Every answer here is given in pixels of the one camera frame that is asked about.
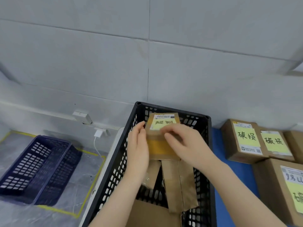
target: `blue table surface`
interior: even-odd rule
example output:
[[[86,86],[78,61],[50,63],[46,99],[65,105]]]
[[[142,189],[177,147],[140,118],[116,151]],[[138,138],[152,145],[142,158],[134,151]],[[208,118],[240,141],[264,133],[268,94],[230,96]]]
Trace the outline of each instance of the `blue table surface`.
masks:
[[[219,129],[212,129],[213,151],[215,155],[228,164],[235,172],[239,179],[259,198],[259,192],[252,172],[252,166],[245,163],[233,162],[225,159],[225,148],[222,139],[222,133]],[[220,197],[217,190],[215,190],[216,212],[217,212],[217,226],[218,227],[234,227],[234,223]]]

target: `small cardboard box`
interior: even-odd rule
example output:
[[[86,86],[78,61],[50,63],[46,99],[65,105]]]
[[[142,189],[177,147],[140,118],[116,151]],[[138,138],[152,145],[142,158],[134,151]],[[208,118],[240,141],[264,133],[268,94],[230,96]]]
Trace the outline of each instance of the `small cardboard box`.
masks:
[[[167,208],[135,200],[126,227],[181,227],[179,214]]]
[[[260,132],[270,158],[294,162],[282,131],[260,127]]]
[[[149,167],[147,168],[146,176],[142,182],[142,185],[146,186],[149,189],[154,189],[160,167],[161,161],[150,160]]]
[[[178,113],[151,113],[145,126],[149,159],[180,160],[169,146],[160,129],[170,123],[180,123]]]
[[[181,213],[198,206],[194,170],[181,161],[162,161],[163,179],[169,211]]]
[[[303,165],[267,159],[252,167],[261,201],[285,224],[303,227]]]
[[[303,164],[303,132],[285,131],[284,136],[295,161]]]
[[[228,119],[221,131],[228,160],[253,164],[268,158],[267,148],[255,122]]]

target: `person's left arm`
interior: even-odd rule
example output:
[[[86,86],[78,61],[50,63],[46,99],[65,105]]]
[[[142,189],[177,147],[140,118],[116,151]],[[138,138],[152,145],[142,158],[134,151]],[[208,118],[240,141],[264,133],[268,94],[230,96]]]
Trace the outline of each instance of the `person's left arm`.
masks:
[[[124,227],[149,165],[145,122],[138,123],[128,134],[127,166],[122,180],[89,227]]]

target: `person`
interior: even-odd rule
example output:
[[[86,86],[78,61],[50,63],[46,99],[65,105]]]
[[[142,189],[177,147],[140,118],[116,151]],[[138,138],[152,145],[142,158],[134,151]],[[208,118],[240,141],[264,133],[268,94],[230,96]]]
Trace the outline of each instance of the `person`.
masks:
[[[89,227],[126,225],[149,165],[144,124],[144,121],[138,123],[128,134],[124,176]],[[197,130],[183,124],[171,124],[164,126],[161,132],[182,160],[210,180],[237,227],[286,226],[241,182],[227,164],[214,155]],[[183,142],[179,142],[171,132],[178,134]]]

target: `forearm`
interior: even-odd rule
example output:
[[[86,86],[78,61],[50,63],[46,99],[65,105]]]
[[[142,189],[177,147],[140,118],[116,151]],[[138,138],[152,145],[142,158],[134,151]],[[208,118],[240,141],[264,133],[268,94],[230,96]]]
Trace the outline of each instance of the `forearm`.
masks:
[[[124,227],[140,185],[141,181],[139,177],[125,173],[89,227]]]
[[[284,225],[220,160],[207,170],[205,176],[220,194],[234,224],[237,227]]]

